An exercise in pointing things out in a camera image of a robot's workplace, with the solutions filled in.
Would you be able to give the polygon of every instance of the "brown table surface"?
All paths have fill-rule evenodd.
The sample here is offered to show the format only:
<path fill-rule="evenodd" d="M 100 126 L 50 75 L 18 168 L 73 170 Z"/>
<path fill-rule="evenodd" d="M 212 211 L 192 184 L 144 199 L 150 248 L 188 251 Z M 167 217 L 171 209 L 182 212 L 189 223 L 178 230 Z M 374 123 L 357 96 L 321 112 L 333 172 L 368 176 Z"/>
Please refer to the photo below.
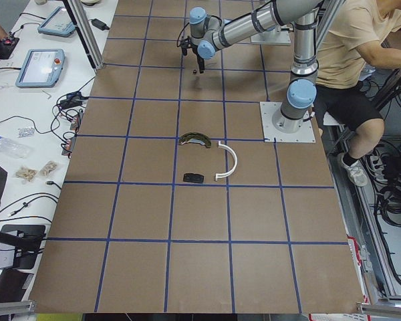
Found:
<path fill-rule="evenodd" d="M 193 74 L 176 38 L 197 5 L 252 10 L 119 2 L 31 292 L 38 312 L 341 313 L 362 301 L 319 136 L 263 142 L 259 102 L 282 101 L 293 48 L 243 41 Z M 179 146 L 186 132 L 213 147 Z M 218 140 L 239 164 L 215 182 L 233 165 Z"/>

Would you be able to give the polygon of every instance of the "beige t-shirt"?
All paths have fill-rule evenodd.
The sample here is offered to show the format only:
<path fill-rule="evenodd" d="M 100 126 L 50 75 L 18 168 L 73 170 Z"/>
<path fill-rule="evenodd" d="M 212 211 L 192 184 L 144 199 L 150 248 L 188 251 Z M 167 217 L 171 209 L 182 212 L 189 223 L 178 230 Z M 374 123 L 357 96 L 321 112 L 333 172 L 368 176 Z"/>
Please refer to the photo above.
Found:
<path fill-rule="evenodd" d="M 317 84 L 338 89 L 355 86 L 366 63 L 355 48 L 370 41 L 382 43 L 400 28 L 401 10 L 382 18 L 376 0 L 346 0 L 318 50 Z"/>

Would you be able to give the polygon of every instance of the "sneaker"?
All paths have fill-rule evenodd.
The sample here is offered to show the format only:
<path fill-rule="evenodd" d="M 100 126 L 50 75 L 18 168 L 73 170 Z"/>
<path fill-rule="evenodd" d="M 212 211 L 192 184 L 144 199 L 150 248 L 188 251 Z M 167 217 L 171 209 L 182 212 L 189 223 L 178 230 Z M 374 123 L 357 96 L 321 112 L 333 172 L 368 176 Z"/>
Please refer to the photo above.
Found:
<path fill-rule="evenodd" d="M 368 177 L 361 163 L 357 160 L 352 166 L 348 166 L 343 163 L 344 155 L 344 152 L 337 155 L 337 163 L 348 172 L 349 179 L 353 184 L 359 187 L 366 186 L 368 184 Z"/>

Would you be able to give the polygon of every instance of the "mounting plate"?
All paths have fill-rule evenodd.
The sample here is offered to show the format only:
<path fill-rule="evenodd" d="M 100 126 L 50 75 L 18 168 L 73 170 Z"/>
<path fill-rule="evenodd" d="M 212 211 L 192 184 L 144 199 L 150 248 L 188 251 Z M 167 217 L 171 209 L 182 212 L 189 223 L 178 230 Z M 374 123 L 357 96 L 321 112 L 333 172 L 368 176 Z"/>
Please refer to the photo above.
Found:
<path fill-rule="evenodd" d="M 261 122 L 263 123 L 263 135 L 265 142 L 316 142 L 310 120 L 303 122 L 297 132 L 288 134 L 282 132 L 273 125 L 272 116 L 280 109 L 281 102 L 260 102 Z"/>
<path fill-rule="evenodd" d="M 274 29 L 251 36 L 251 43 L 259 45 L 291 45 L 291 39 L 288 31 Z"/>

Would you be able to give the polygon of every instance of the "water bottle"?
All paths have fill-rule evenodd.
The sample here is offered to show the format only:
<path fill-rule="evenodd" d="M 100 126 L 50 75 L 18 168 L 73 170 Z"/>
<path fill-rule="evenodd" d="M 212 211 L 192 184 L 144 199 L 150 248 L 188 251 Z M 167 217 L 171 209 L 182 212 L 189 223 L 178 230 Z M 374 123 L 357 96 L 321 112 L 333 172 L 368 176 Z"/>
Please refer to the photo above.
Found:
<path fill-rule="evenodd" d="M 31 152 L 31 147 L 0 136 L 0 152 L 14 158 L 26 158 Z"/>

